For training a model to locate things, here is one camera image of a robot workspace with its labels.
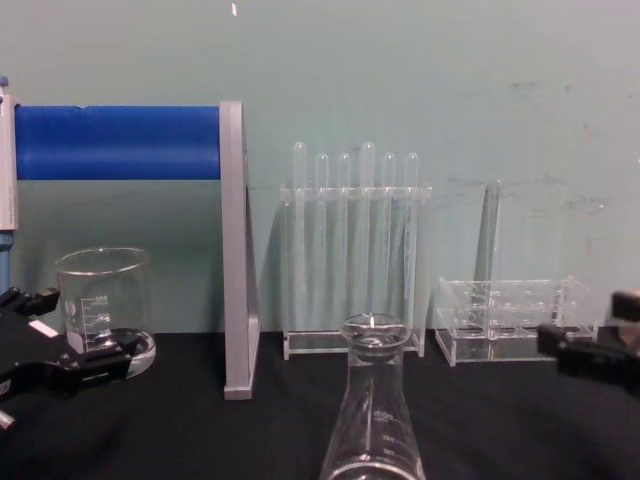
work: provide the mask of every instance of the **glassware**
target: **glassware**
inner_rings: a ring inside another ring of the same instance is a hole
[[[105,247],[70,253],[55,264],[67,341],[87,352],[136,334],[129,377],[144,372],[156,356],[148,264],[144,250]]]
[[[402,392],[402,357],[411,329],[379,314],[348,318],[347,391],[320,480],[424,480]]]

